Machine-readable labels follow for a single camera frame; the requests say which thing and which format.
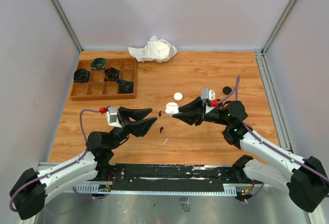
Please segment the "white earbud charging case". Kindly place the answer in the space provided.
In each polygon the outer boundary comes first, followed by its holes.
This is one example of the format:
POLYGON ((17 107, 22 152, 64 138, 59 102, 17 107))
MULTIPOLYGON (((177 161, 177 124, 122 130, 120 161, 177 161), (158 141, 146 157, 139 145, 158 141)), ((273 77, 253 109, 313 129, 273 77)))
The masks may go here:
POLYGON ((166 104, 165 113, 169 116, 179 113, 179 106, 175 102, 169 102, 166 104))

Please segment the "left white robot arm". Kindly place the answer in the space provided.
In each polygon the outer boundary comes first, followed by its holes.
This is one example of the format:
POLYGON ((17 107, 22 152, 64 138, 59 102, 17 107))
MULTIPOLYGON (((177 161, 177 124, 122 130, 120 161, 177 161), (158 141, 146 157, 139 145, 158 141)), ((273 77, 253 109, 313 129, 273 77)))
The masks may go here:
POLYGON ((44 206, 64 191, 77 184, 110 175, 108 166, 113 151, 128 141, 131 135, 145 136, 156 122, 149 118, 152 108, 128 109, 102 107, 96 113, 104 114, 112 130, 84 135, 85 150, 74 158, 46 170, 25 170, 11 189, 9 209, 26 220, 39 213, 44 206))

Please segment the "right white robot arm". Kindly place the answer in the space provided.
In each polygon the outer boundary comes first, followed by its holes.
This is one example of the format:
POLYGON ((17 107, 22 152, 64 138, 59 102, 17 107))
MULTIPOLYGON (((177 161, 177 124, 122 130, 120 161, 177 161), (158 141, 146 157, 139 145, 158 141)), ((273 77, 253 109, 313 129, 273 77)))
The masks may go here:
POLYGON ((243 156, 235 163, 233 177, 237 182, 252 179, 268 184, 287 193, 295 205, 309 213, 328 197, 328 177, 321 161, 289 152, 247 126, 241 101, 220 105, 217 100, 198 97, 174 109, 172 117, 195 126, 202 122, 224 125, 222 134, 228 144, 255 155, 243 156))

